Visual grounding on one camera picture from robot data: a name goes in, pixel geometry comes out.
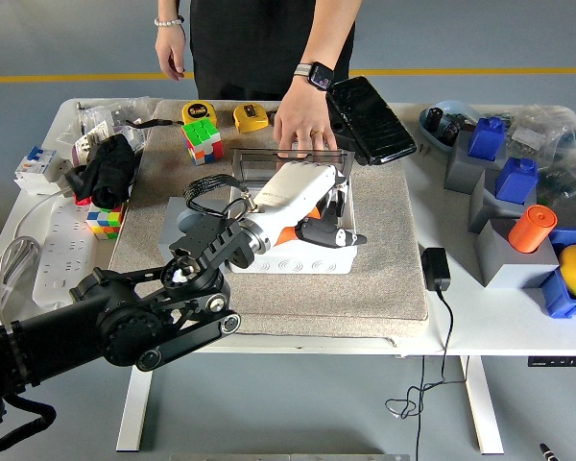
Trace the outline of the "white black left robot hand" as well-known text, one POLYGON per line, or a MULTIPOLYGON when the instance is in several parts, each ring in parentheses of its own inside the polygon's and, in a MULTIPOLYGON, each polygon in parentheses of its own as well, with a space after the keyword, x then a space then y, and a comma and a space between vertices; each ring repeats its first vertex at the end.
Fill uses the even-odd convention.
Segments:
POLYGON ((251 236, 251 248, 265 254, 286 228, 297 239, 327 248, 362 245, 367 237, 308 214, 328 192, 343 187, 347 178, 331 164, 292 161, 284 164, 255 195, 255 211, 240 223, 251 236))

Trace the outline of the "person's right hand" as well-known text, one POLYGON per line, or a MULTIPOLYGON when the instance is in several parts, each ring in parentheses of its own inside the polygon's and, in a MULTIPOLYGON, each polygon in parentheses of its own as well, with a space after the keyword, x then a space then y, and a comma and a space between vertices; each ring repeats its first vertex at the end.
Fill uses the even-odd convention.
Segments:
POLYGON ((184 77, 185 32, 181 25, 157 28, 156 54, 162 73, 172 81, 184 77))

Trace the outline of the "person's left hand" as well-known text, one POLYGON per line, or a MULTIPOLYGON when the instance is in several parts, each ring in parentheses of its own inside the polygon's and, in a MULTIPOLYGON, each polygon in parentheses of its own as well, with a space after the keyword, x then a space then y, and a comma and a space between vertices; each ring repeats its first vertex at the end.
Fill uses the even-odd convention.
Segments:
POLYGON ((337 150, 330 127, 326 93, 295 76, 275 116, 274 139, 280 150, 337 150))

